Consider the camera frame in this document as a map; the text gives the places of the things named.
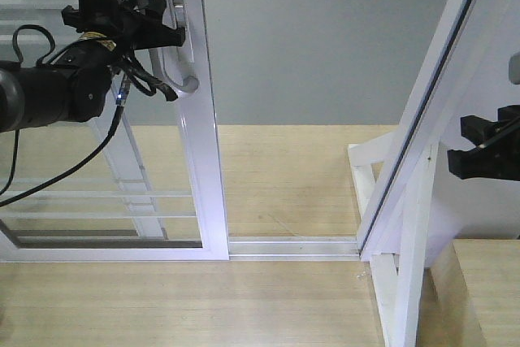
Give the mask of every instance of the glass panel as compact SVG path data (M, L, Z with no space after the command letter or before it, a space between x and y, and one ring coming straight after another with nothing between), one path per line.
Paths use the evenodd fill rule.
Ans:
M0 59L15 59L11 34L21 24L48 28L58 49L75 41L78 34L63 25L60 14L68 4L77 7L77 0L0 0ZM48 44L37 32L19 37L24 66L31 67ZM141 52L139 59L151 71L147 53ZM2 198L30 189L90 154L110 125L111 94L101 119L22 130L15 180ZM36 247L200 247L174 106L160 94L150 98L132 89L125 118L108 148L77 173L0 209L6 234L19 245ZM2 183L9 176L13 140L12 132L0 134Z
M204 1L230 235L355 235L347 146L399 122L446 0Z

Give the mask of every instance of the gray wall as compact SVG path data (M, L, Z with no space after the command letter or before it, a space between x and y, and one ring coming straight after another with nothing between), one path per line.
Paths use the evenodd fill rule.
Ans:
M205 0L221 124L396 124L446 0Z

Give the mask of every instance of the white door frame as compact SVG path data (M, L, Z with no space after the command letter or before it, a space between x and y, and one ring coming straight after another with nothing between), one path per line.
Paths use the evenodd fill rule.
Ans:
M180 68L172 63L172 56L163 55L162 61L154 64L154 70L159 67L162 75L167 75L174 81L182 81L187 76L193 76L198 80L197 90L182 96L174 104L184 143L202 248L24 248L14 244L6 234L0 233L0 260L57 262L229 259L228 229L202 0L184 0L184 9L188 16L193 50L193 63L186 67L189 75L179 74Z

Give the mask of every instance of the wooden floor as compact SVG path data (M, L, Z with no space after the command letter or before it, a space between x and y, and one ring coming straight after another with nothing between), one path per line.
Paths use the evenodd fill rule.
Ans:
M455 240L431 268L452 345L520 345L520 241Z
M353 235L347 145L391 130L219 127L230 235ZM181 153L176 129L137 128L136 138L158 189L186 185L171 158ZM39 175L51 175L58 153L40 154ZM104 172L91 170L83 175ZM436 305L426 280L420 347L448 347ZM2 346L384 345L359 262L0 264L0 319Z
M359 262L0 264L0 345L383 346Z
M348 144L362 143L394 129L382 125L219 126L224 191L230 236L353 236L359 213L347 158ZM189 175L176 127L136 126L133 133L156 190L189 190ZM22 131L16 178L50 178L92 150L97 141L86 126ZM10 156L12 135L0 134L0 154ZM11 160L0 160L7 177ZM116 190L100 156L73 178L51 189ZM26 189L27 183L13 189ZM58 204L40 200L6 210L124 212L122 203ZM161 212L194 210L191 198L160 200ZM16 229L132 229L129 219L7 220ZM198 236L196 219L169 219L170 237Z
M219 126L230 236L351 236L348 144L395 126Z

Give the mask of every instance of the electrical wire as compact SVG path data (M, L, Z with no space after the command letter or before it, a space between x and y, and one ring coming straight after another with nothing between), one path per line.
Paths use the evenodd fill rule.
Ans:
M13 183L13 179L15 178L15 172L16 172L16 159L18 158L18 143L20 141L20 131L15 131L15 144L13 146L13 159L11 162L11 169L9 172L9 179L7 180L6 185L3 187L2 190L0 190L0 195L4 194Z
M140 83L136 84L136 82L134 82L134 85L142 93L151 96L151 95L155 95L157 90L159 90L159 91L161 91L161 93L164 95L164 97L166 98L166 100L168 102L173 102L179 97L172 87L170 87L169 85L164 83L159 78L157 78L153 75L150 75L143 68L141 63L139 63L139 61L136 58L136 55L132 51L126 53L126 55L124 56L123 66L127 65L125 63L127 63L129 65L133 76L136 76L139 79L143 80L149 86L149 90L145 90L145 87L143 85L141 85Z
M138 76L136 75L137 74L137 69L133 66L133 64L130 62L129 59L127 58L123 58L118 64L117 64L118 67L120 67L124 73L128 76L128 79L130 79L133 83L133 85L140 91L142 92L144 95L148 96L148 97L153 97L156 93L157 93L157 90L156 88L153 86L153 85L150 85L148 84L149 86L149 89L147 89L138 79L137 77L139 77L141 80L142 77L141 76Z
M16 57L18 58L18 62L21 64L24 62L24 55L22 54L22 51L20 50L20 46L18 45L18 33L22 30L36 30L40 33L42 33L45 38L47 38L47 41L49 41L49 51L45 53L43 56L41 56L37 61L36 65L41 66L43 64L43 59L47 57L49 54L54 52L56 49L56 42L54 41L54 37L52 37L52 34L49 30L44 28L43 26L40 26L39 24L22 24L19 28L15 30L13 33L13 37L11 40L11 44L13 45L13 50L15 51Z
M78 171L80 168L82 168L85 164L90 162L93 158L95 158L102 151L103 148L105 148L105 146L110 142L112 137L115 135L115 131L117 130L117 127L118 127L119 122L121 121L121 117L123 115L123 110L124 110L124 106L117 106L115 108L114 117L112 119L110 129L108 130L108 133L106 134L105 139L86 158L84 158L79 163L77 163L74 167L66 170L62 174L60 174L50 180L47 180L46 182L39 184L38 186L35 186L32 189L26 190L18 195L15 195L14 197L8 198L5 201L1 201L0 207L10 205L13 202L19 201L20 199L26 198L30 195L33 195L34 193L37 193L38 191L46 189L47 187L51 186L52 184L55 184L55 183L59 182L60 180L65 179L68 176L72 175L73 173Z

